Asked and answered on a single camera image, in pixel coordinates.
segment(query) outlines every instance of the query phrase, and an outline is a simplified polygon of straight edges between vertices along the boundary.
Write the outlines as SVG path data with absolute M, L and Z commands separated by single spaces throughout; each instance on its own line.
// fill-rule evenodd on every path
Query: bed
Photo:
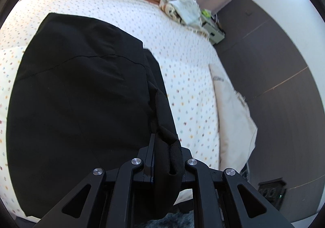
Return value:
M 140 39 L 159 62 L 181 145 L 211 168 L 243 168 L 254 148 L 257 129 L 215 49 L 200 31 L 172 20 L 157 0 L 20 0 L 0 29 L 0 197 L 8 210 L 33 222 L 39 220 L 27 217 L 17 201 L 5 136 L 17 70 L 50 12 L 96 18 Z M 176 203 L 191 198 L 191 190 L 185 190 Z

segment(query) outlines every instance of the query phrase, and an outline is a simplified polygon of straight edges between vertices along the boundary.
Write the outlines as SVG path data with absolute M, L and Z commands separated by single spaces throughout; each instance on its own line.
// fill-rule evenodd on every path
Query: green object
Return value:
M 206 18 L 210 18 L 211 17 L 211 11 L 207 10 L 207 9 L 203 9 L 201 11 L 202 15 L 204 15 Z
M 212 45 L 219 43 L 222 39 L 225 38 L 225 34 L 220 31 L 218 26 L 210 20 L 210 18 L 207 18 L 205 15 L 201 15 L 203 27 L 208 31 L 209 33 L 209 40 Z

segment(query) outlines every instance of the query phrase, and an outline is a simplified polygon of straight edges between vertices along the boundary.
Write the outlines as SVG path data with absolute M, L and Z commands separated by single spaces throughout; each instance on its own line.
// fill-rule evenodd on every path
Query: silver bolt head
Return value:
M 138 164 L 141 163 L 141 159 L 140 158 L 133 158 L 131 162 L 132 162 L 133 165 L 138 165 Z
M 97 169 L 94 169 L 93 174 L 96 176 L 99 176 L 99 175 L 103 174 L 103 169 L 101 169 L 100 167 Z
M 234 169 L 226 169 L 225 173 L 229 176 L 233 176 L 236 174 L 236 171 Z
M 187 161 L 187 163 L 191 166 L 195 166 L 198 163 L 198 161 L 194 158 L 191 158 Z

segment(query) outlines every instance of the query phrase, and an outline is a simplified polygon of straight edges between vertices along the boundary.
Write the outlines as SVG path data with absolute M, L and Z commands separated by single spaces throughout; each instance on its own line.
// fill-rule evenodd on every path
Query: electrical outlet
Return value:
M 282 178 L 261 182 L 258 185 L 258 192 L 277 210 L 280 210 L 286 193 L 286 183 Z

